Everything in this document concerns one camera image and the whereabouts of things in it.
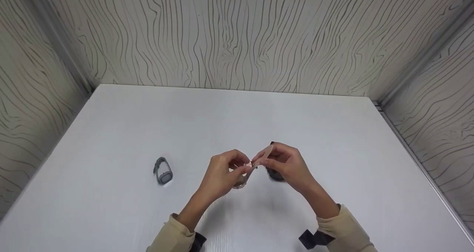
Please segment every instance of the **person's right hand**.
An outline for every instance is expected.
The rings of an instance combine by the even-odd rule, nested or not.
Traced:
[[[298,149],[277,142],[272,143],[272,145],[273,149],[268,158],[260,159],[261,165],[278,171],[285,181],[302,195],[304,195],[307,189],[318,184]],[[263,155],[264,150],[254,156],[252,162]]]

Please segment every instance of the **gray smartwatch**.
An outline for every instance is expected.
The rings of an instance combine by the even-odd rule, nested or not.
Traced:
[[[163,162],[168,167],[168,171],[158,174],[158,169],[160,168],[160,165]],[[156,180],[158,181],[160,185],[167,184],[169,181],[173,179],[173,172],[171,171],[170,164],[168,164],[168,161],[166,161],[166,159],[163,156],[157,159],[156,163],[154,163],[153,174],[156,175]]]

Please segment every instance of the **wrist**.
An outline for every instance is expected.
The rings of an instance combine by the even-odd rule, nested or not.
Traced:
[[[202,189],[198,188],[194,195],[191,196],[190,201],[194,201],[197,208],[207,209],[215,201],[215,199],[212,199]]]
[[[300,193],[304,198],[308,199],[319,195],[321,190],[323,190],[321,185],[315,179],[313,179],[312,181],[304,184],[303,188],[300,190]]]

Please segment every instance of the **person's left hand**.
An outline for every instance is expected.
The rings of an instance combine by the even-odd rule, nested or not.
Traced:
[[[252,167],[244,166],[248,162],[250,159],[237,149],[212,156],[198,195],[206,198],[203,200],[209,204],[225,196],[242,174],[252,170]]]

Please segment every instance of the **metal frame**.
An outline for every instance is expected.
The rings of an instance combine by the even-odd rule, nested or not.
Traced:
[[[380,108],[380,106],[376,103],[375,104],[375,107],[377,108],[377,110],[379,111],[380,115],[384,118],[384,120],[386,121],[386,123],[388,124],[388,126],[390,127],[390,129],[393,131],[393,133],[397,136],[398,140],[400,141],[400,143],[403,145],[403,147],[405,148],[405,150],[408,152],[408,154],[410,154],[411,158],[413,159],[413,161],[417,164],[418,168],[420,169],[420,171],[423,173],[423,175],[425,176],[426,180],[428,181],[428,183],[430,183],[430,186],[431,188],[433,188],[433,190],[436,192],[437,196],[440,198],[440,200],[443,202],[443,204],[445,205],[446,209],[449,211],[449,213],[451,214],[451,216],[454,218],[454,220],[456,221],[457,225],[459,225],[459,227],[461,228],[462,232],[464,232],[464,234],[466,235],[467,239],[469,239],[469,242],[471,242],[471,245],[474,246],[474,236],[472,236],[471,234],[471,231],[467,228],[467,226],[464,224],[463,220],[461,219],[461,217],[459,217],[459,215],[457,214],[457,212],[454,210],[454,208],[452,207],[452,205],[449,203],[449,201],[446,199],[446,197],[444,196],[443,192],[440,190],[440,188],[436,185],[435,181],[431,178],[431,176],[428,174],[428,172],[425,170],[425,167],[423,167],[423,165],[421,164],[421,162],[418,160],[418,158],[416,157],[415,153],[411,150],[411,148],[408,146],[408,144],[406,143],[406,141],[403,139],[403,137],[401,136],[401,134],[397,131],[397,129],[395,128],[395,126],[393,125],[393,123],[391,123],[390,119],[387,117],[387,115],[385,114],[385,112]]]

